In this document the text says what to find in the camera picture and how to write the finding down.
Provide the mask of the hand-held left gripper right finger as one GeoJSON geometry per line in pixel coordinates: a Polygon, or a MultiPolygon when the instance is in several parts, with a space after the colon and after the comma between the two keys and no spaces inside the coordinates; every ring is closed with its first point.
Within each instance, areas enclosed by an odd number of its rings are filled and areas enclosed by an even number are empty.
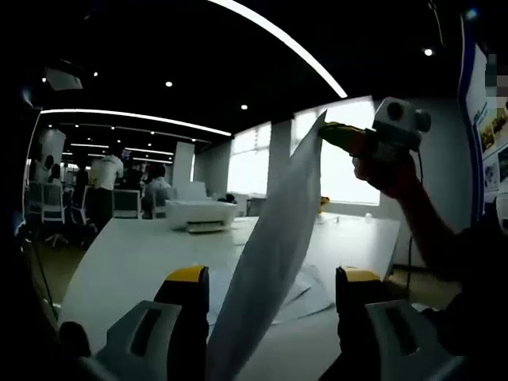
{"type": "Polygon", "coordinates": [[[465,359],[438,340],[438,310],[391,298],[368,271],[338,267],[341,353],[323,380],[463,380],[465,359]]]}

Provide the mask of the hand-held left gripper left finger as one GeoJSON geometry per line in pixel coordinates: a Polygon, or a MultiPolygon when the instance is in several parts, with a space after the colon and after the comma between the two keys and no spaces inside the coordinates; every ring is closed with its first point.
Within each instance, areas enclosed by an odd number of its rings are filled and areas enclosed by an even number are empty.
{"type": "Polygon", "coordinates": [[[95,358],[116,380],[203,380],[209,308],[209,268],[173,271],[108,329],[95,358]]]}

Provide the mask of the person's right hand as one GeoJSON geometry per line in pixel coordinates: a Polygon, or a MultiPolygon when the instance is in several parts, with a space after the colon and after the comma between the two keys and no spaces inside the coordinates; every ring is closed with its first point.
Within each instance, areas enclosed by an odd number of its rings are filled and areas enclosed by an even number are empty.
{"type": "Polygon", "coordinates": [[[414,159],[410,154],[390,162],[353,157],[352,163],[354,174],[359,180],[367,182],[390,198],[398,201],[408,199],[421,189],[414,159]]]}

